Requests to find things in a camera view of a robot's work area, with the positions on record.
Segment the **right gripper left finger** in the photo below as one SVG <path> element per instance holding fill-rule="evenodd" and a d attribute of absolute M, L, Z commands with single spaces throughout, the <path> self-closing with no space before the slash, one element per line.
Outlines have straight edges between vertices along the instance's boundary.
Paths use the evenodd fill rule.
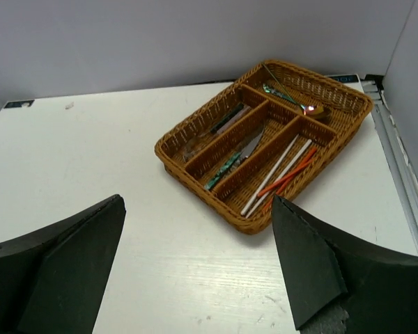
<path fill-rule="evenodd" d="M 0 333 L 92 333 L 125 221 L 116 194 L 0 243 Z"/>

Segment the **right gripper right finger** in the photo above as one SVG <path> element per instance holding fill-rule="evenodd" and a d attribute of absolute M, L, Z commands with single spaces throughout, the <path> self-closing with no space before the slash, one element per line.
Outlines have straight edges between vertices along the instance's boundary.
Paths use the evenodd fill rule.
<path fill-rule="evenodd" d="M 418 333 L 418 256 L 360 239 L 275 197 L 272 229 L 301 333 Z"/>

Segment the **orange chopstick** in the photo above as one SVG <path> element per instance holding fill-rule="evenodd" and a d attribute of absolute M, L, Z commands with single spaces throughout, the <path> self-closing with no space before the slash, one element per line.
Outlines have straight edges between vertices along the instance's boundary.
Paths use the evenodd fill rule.
<path fill-rule="evenodd" d="M 312 148 L 295 168 L 293 168 L 290 172 L 286 173 L 283 177 L 279 178 L 270 186 L 265 187 L 264 190 L 259 192 L 258 193 L 259 198 L 264 196 L 267 192 L 277 188 L 278 186 L 281 186 L 283 183 L 289 180 L 292 176 L 296 175 L 303 168 L 307 167 L 312 162 L 312 156 L 315 155 L 316 151 L 317 151 L 316 148 Z"/>
<path fill-rule="evenodd" d="M 315 155 L 316 151 L 317 148 L 311 148 L 310 151 L 301 160 L 301 162 L 291 172 L 287 173 L 285 176 L 283 176 L 281 179 L 278 179 L 270 186 L 265 187 L 264 190 L 258 193 L 259 196 L 264 198 L 265 194 L 269 191 L 274 191 L 275 195 L 282 194 L 283 190 L 288 186 L 293 178 L 313 161 L 312 156 Z"/>

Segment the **white chopstick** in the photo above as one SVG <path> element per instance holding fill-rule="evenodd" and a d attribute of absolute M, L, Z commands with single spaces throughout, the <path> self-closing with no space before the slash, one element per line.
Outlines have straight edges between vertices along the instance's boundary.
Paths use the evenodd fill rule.
<path fill-rule="evenodd" d="M 272 175 L 274 174 L 274 172 L 278 169 L 280 163 L 284 160 L 284 158 L 286 157 L 286 155 L 289 153 L 290 149 L 292 148 L 292 146 L 294 145 L 294 143 L 296 142 L 297 138 L 298 138 L 298 134 L 293 138 L 293 140 L 286 146 L 286 149 L 281 153 L 279 159 L 276 161 L 276 163 L 274 164 L 274 166 L 271 168 L 271 170 L 269 171 L 269 173 L 266 175 L 266 177 L 263 179 L 263 181 L 261 182 L 261 184 L 258 186 L 258 188 L 255 190 L 255 192 L 253 192 L 251 198 L 248 200 L 247 204 L 242 208 L 242 211 L 240 212 L 240 214 L 242 216 L 244 216 L 248 209 L 251 207 L 251 205 L 254 203 L 255 199 L 258 197 L 258 193 L 260 191 L 263 190 L 263 188 L 265 187 L 265 185 L 269 182 L 270 178 L 272 177 Z"/>
<path fill-rule="evenodd" d="M 286 173 L 290 171 L 290 169 L 295 165 L 296 162 L 300 160 L 302 155 L 305 153 L 305 151 L 309 148 L 311 145 L 312 140 L 307 139 L 303 146 L 293 155 L 292 159 L 284 166 L 284 168 L 281 170 L 280 174 L 275 176 L 274 174 L 270 178 L 269 182 L 265 185 L 265 187 L 270 186 L 272 183 L 277 181 L 279 178 L 283 177 Z M 255 210 L 261 205 L 261 203 L 267 198 L 267 196 L 270 194 L 270 191 L 265 194 L 264 198 L 259 198 L 259 196 L 255 199 L 254 203 L 251 205 L 251 207 L 248 209 L 247 213 L 244 215 L 245 218 L 249 218 Z"/>

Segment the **brown handled knife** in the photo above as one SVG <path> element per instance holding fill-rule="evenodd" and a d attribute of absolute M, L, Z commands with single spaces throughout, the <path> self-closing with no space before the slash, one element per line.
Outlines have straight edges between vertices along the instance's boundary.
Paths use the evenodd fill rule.
<path fill-rule="evenodd" d="M 264 127 L 259 127 L 253 134 L 241 142 L 240 147 L 236 150 L 233 155 L 233 161 L 228 163 L 228 171 L 236 169 L 242 162 L 251 156 L 256 146 L 259 144 L 261 137 L 264 132 Z"/>

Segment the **green handled fork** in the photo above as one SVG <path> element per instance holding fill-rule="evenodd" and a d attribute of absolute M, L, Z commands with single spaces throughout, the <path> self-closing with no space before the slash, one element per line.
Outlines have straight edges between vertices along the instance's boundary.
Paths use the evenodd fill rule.
<path fill-rule="evenodd" d="M 217 124 L 211 127 L 208 131 L 195 136 L 190 139 L 183 152 L 183 161 L 188 162 L 201 148 L 194 149 L 194 146 L 203 138 L 208 135 L 211 135 L 212 138 L 220 136 L 225 132 L 233 123 L 239 120 L 243 115 L 251 109 L 250 106 L 240 103 L 229 111 Z"/>

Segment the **ornate iridescent spoon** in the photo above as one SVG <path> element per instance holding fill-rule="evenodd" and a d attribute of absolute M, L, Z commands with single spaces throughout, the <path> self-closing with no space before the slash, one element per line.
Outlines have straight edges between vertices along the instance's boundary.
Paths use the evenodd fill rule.
<path fill-rule="evenodd" d="M 277 90 L 277 89 L 275 89 L 275 88 L 273 88 L 273 87 L 271 87 L 271 86 L 267 85 L 266 83 L 264 83 L 264 84 L 262 85 L 262 88 L 263 88 L 263 90 L 264 90 L 266 93 L 268 93 L 268 94 L 271 94 L 271 95 L 277 96 L 277 97 L 279 97 L 279 98 L 281 98 L 281 99 L 283 99 L 283 100 L 286 100 L 286 101 L 289 101 L 289 102 L 291 102 L 291 103 L 293 103 L 293 104 L 298 105 L 298 103 L 297 103 L 294 99 L 292 99 L 290 96 L 288 96 L 288 95 L 286 95 L 286 94 L 282 93 L 281 91 L 279 91 L 279 90 Z"/>

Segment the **green handled knife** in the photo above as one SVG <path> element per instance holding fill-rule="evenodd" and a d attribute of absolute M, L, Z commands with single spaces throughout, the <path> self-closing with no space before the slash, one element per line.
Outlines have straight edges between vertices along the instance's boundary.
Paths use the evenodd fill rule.
<path fill-rule="evenodd" d="M 209 181 L 207 181 L 207 183 L 204 185 L 204 189 L 206 191 L 211 191 L 217 185 L 217 183 L 239 163 L 241 155 L 242 153 L 239 151 L 233 154 L 228 160 L 226 160 L 215 173 L 215 175 Z"/>

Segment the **plain iridescent spoon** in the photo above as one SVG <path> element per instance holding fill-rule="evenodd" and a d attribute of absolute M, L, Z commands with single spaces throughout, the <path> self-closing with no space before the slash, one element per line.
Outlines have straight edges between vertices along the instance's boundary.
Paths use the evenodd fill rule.
<path fill-rule="evenodd" d="M 268 66 L 265 63 L 262 63 L 263 68 L 266 70 L 266 72 L 278 83 L 281 90 L 277 90 L 276 88 L 271 87 L 270 85 L 264 83 L 263 84 L 263 90 L 271 95 L 274 95 L 276 97 L 279 97 L 283 100 L 286 100 L 287 102 L 290 102 L 296 107 L 301 110 L 302 114 L 305 116 L 308 116 L 310 118 L 316 119 L 316 120 L 323 120 L 327 119 L 331 115 L 331 110 L 325 106 L 322 105 L 306 105 L 306 104 L 300 104 L 296 100 L 294 100 L 288 93 L 288 91 L 285 89 L 284 85 L 276 78 L 276 76 L 271 72 L 271 70 L 268 68 Z"/>

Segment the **pink handled fork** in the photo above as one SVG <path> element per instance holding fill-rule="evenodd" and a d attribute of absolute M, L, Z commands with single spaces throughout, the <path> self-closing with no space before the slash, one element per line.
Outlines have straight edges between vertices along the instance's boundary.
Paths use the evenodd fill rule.
<path fill-rule="evenodd" d="M 200 134 L 197 138 L 203 138 L 206 135 L 212 134 L 219 136 L 224 133 L 231 125 L 237 122 L 244 114 L 248 113 L 250 106 L 239 104 L 234 109 L 229 111 L 218 123 L 212 126 L 208 131 Z"/>

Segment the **woven wicker cutlery tray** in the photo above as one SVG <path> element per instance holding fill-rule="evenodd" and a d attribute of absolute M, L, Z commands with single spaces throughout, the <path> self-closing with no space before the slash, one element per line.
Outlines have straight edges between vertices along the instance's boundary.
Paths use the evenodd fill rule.
<path fill-rule="evenodd" d="M 261 63 L 178 123 L 155 145 L 155 154 L 170 175 L 245 234 L 256 234 L 270 224 L 274 191 L 249 218 L 240 212 L 297 134 L 294 146 L 275 176 L 307 139 L 312 140 L 311 145 L 290 171 L 311 148 L 317 148 L 317 151 L 312 156 L 313 161 L 280 194 L 287 199 L 294 199 L 342 151 L 373 107 L 367 95 L 331 78 L 283 61 L 267 60 L 264 63 L 294 100 L 300 104 L 325 106 L 331 110 L 330 117 L 310 118 L 296 105 L 266 93 L 263 84 L 277 90 L 281 88 Z M 194 146 L 201 150 L 185 163 L 183 152 L 187 142 L 208 131 L 240 103 L 250 106 L 249 112 L 220 136 L 212 138 L 208 135 L 201 139 Z M 261 126 L 264 132 L 251 156 L 228 172 L 211 191 L 206 191 L 207 181 L 235 154 L 241 142 Z"/>

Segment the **aluminium table frame rail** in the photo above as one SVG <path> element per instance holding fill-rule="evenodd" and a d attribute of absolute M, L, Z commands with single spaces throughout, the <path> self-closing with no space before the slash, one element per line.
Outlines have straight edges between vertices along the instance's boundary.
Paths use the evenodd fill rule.
<path fill-rule="evenodd" d="M 373 121 L 418 251 L 418 179 L 388 108 L 382 80 L 382 75 L 368 74 L 361 85 L 375 104 Z"/>

